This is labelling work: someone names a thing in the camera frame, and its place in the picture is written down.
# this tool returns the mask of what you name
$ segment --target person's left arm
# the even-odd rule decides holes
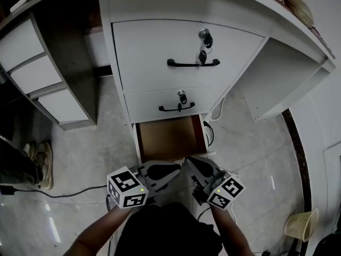
[[[113,208],[105,216],[87,227],[64,256],[95,256],[133,209]]]

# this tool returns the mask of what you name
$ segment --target person's right arm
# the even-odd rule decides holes
[[[226,252],[229,256],[253,256],[250,246],[228,211],[210,206]]]

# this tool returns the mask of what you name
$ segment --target white marker cube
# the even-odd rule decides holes
[[[245,190],[243,183],[239,179],[230,176],[212,191],[207,202],[226,210],[243,190]]]
[[[147,201],[148,190],[128,167],[108,174],[107,181],[108,193],[121,209],[143,206]]]

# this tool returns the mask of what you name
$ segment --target open drawer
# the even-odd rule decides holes
[[[139,163],[178,161],[189,155],[208,154],[201,115],[164,119],[133,125]]]

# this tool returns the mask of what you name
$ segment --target shoe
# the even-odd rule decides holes
[[[34,162],[37,156],[37,143],[30,141],[24,146],[22,153]]]
[[[51,145],[44,141],[38,145],[37,156],[34,163],[42,169],[43,179],[38,183],[38,187],[51,190],[53,187],[53,152]]]

